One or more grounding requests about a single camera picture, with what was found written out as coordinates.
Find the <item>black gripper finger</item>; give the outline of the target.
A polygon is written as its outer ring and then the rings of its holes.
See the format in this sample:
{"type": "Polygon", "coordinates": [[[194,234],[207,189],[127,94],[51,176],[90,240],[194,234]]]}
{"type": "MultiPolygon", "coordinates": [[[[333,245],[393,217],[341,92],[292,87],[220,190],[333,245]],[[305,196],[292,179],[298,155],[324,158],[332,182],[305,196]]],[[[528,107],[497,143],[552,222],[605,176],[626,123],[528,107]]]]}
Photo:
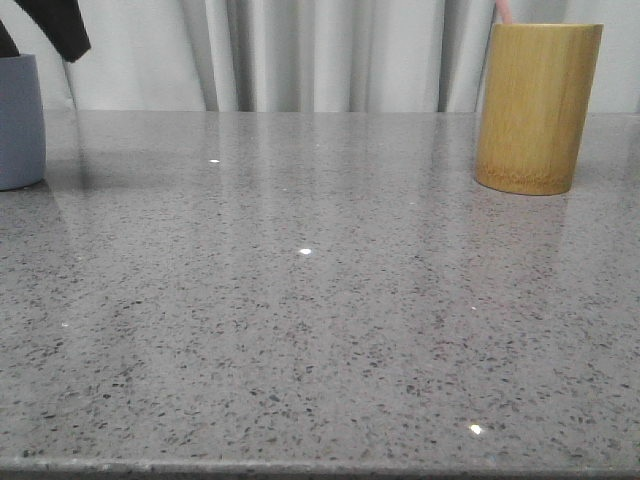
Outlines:
{"type": "Polygon", "coordinates": [[[10,33],[6,29],[4,23],[0,21],[0,57],[12,58],[18,57],[19,50],[11,37],[10,33]]]}
{"type": "Polygon", "coordinates": [[[16,0],[15,3],[38,25],[66,62],[74,63],[90,50],[77,0],[16,0]]]}

